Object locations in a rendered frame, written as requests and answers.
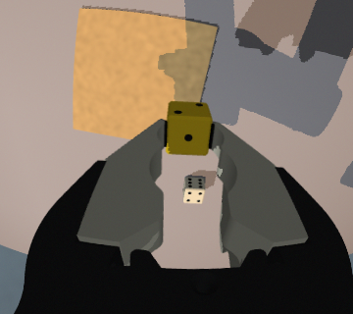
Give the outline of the tan mat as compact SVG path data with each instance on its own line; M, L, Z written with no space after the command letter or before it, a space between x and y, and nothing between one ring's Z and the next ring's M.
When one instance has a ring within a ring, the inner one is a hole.
M79 8L74 130L133 139L170 101L200 102L217 27L127 11Z

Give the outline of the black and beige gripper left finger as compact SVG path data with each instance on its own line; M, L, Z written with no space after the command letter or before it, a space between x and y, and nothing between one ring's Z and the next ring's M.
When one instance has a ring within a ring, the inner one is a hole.
M97 160L51 207L32 239L14 314L38 314L61 285L84 273L130 266L134 249L163 243L162 174L168 122L160 119ZM151 174L151 175L150 175Z

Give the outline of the yellow die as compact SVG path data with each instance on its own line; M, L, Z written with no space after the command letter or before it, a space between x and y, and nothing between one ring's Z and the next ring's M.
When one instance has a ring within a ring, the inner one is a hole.
M166 152L207 155L213 122L209 107L201 102L171 101L168 106Z

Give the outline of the grey die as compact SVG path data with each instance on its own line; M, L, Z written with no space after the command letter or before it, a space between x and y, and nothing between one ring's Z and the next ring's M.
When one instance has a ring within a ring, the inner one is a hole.
M183 185L183 202L202 204L205 191L205 182L203 178L186 177Z

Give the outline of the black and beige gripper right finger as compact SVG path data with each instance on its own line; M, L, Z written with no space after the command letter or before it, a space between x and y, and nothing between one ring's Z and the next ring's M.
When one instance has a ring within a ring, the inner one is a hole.
M263 249L268 264L302 267L327 279L353 314L348 251L320 204L284 167L220 123L211 124L209 149L220 157L220 247L228 252L230 268L240 267L250 250Z

